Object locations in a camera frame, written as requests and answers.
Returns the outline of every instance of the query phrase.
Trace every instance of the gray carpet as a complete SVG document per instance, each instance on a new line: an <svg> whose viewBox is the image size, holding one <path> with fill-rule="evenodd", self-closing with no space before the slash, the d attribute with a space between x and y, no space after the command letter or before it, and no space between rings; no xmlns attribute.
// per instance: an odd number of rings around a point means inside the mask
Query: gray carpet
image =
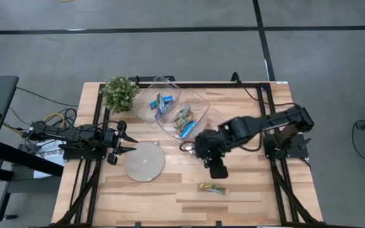
<svg viewBox="0 0 365 228"><path fill-rule="evenodd" d="M365 1L262 0L260 7L266 26L365 25ZM0 30L256 24L244 0L0 0ZM365 118L365 31L266 36L276 80L290 83L316 124L309 153L324 220L365 227L365 161L351 142L352 124ZM84 82L115 75L229 80L234 71L242 80L267 80L258 32L0 35L0 75L18 75L20 87L64 103L78 103ZM22 91L11 107L28 122L63 108ZM12 112L6 121L23 127ZM5 129L0 141L22 142ZM355 141L365 155L365 131ZM49 224L56 194L14 194L7 213L20 217L0 227Z"/></svg>

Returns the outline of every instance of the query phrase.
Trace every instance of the white paper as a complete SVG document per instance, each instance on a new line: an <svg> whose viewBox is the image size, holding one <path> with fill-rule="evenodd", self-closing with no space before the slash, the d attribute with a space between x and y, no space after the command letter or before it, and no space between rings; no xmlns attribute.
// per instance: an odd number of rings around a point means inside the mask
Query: white paper
<svg viewBox="0 0 365 228"><path fill-rule="evenodd" d="M57 141L57 140L46 140L44 142L38 142L36 146L42 146L42 148L39 150L39 153L36 153L36 156L43 157L47 161L54 162L58 165L61 165L64 167L64 160L63 160L63 153L64 151L58 147L58 145L61 145L65 142ZM49 177L50 174L45 174L40 171L34 171L33 178L43 178L43 177Z"/></svg>

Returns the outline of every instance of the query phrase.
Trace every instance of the round plate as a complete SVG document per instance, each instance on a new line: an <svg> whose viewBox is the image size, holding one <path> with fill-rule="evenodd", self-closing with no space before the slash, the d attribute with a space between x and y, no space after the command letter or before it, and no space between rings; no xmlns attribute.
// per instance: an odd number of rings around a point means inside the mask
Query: round plate
<svg viewBox="0 0 365 228"><path fill-rule="evenodd" d="M125 170L135 181L147 182L160 175L163 171L165 158L163 151L152 142L141 142L136 150L127 152Z"/></svg>

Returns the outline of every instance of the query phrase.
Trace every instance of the wooden table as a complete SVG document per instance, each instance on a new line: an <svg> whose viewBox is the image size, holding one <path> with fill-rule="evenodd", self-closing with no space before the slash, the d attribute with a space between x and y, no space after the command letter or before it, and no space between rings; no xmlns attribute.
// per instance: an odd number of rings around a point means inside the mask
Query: wooden table
<svg viewBox="0 0 365 228"><path fill-rule="evenodd" d="M99 91L98 82L85 83L82 91L76 124L91 124ZM288 84L271 82L274 103L292 102ZM259 103L240 88L192 89L220 111L226 120L235 116L260 116ZM255 89L248 91L257 98ZM283 111L290 106L277 106ZM250 153L234 149L224 158L229 169L228 179L211 179L209 170L178 149L179 143L158 127L152 129L132 112L112 115L110 120L125 120L127 133L138 141L156 141L165 154L165 168L151 182L136 182L124 170L127 154L119 157L118 165L106 161L101 167L93 225L278 225L280 224L269 160L264 150ZM246 146L256 147L259 136ZM309 167L299 159L287 159L293 191L313 217L321 220L321 211ZM66 163L52 222L68 210L78 160ZM198 183L219 183L229 188L223 196L202 191ZM290 218L288 199L283 193L287 220ZM86 221L89 197L86 198L82 222Z"/></svg>

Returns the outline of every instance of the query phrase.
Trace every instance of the green leaves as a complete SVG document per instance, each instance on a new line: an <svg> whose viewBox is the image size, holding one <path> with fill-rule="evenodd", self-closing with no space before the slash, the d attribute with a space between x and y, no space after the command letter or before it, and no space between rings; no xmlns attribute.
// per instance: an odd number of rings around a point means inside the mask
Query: green leaves
<svg viewBox="0 0 365 228"><path fill-rule="evenodd" d="M138 94L139 87L127 76L114 77L106 82L106 86L101 92L105 106L112 113L120 113L132 108L133 98Z"/></svg>

